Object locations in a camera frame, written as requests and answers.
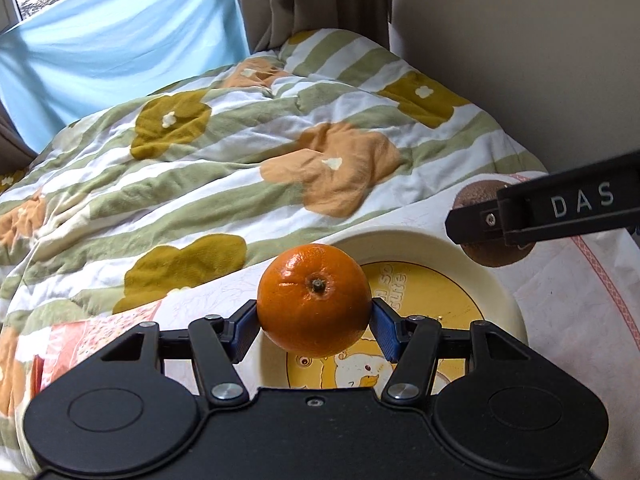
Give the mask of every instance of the white lettering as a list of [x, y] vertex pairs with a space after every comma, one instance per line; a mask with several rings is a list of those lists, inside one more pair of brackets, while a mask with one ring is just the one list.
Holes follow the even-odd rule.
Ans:
[[578, 190], [578, 213], [580, 212], [580, 209], [582, 209], [585, 206], [589, 208], [589, 211], [593, 211], [593, 208], [591, 207], [591, 204], [587, 200], [587, 197], [584, 195], [582, 190], [579, 189]]
[[600, 202], [600, 205], [611, 205], [613, 204], [613, 193], [609, 191], [609, 182], [603, 182], [598, 186], [598, 193], [600, 193], [601, 197], [607, 197], [606, 200]]
[[[558, 211], [558, 206], [556, 205], [557, 202], [560, 202], [562, 204], [562, 211]], [[562, 198], [561, 196], [551, 197], [551, 205], [554, 207], [556, 218], [560, 218], [561, 216], [566, 215], [566, 202], [564, 201], [564, 198]]]

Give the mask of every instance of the window frame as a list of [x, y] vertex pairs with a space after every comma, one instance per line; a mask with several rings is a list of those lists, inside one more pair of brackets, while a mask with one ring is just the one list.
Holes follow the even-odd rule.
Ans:
[[22, 21], [16, 0], [0, 0], [0, 33]]

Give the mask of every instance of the cartoon eye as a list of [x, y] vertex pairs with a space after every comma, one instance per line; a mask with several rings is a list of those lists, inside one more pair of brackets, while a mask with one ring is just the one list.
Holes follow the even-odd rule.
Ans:
[[308, 367], [311, 364], [312, 360], [313, 359], [309, 357], [302, 357], [302, 356], [296, 357], [296, 363], [298, 364], [298, 366], [302, 366], [303, 368]]

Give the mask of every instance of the red patterned trim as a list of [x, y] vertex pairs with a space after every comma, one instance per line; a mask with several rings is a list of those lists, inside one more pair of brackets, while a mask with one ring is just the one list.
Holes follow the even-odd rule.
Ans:
[[[529, 180], [527, 177], [515, 173], [510, 174], [510, 176], [512, 176], [516, 180], [519, 180], [520, 182], [526, 182], [527, 180]], [[593, 251], [591, 251], [591, 249], [581, 236], [574, 236], [571, 238], [571, 240], [578, 247], [578, 249], [580, 249], [580, 252], [584, 255], [584, 257], [587, 258], [587, 261], [591, 265], [591, 269], [593, 269], [593, 271], [598, 275], [600, 281], [602, 282], [602, 285], [604, 285], [604, 288], [607, 289], [611, 300], [620, 311], [622, 319], [625, 320], [626, 326], [629, 328], [631, 336], [634, 338], [636, 346], [640, 351], [640, 330], [638, 330], [636, 321], [631, 316], [631, 312], [629, 311], [628, 306], [626, 306], [625, 300], [620, 295], [620, 292], [617, 290], [616, 285], [613, 283], [613, 280], [609, 277], [607, 271], [598, 261], [596, 255], [593, 254]]]

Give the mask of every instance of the gray wall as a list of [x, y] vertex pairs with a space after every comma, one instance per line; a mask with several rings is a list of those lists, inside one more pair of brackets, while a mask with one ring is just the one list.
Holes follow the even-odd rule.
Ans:
[[394, 0], [392, 49], [549, 170], [640, 148], [640, 0]]

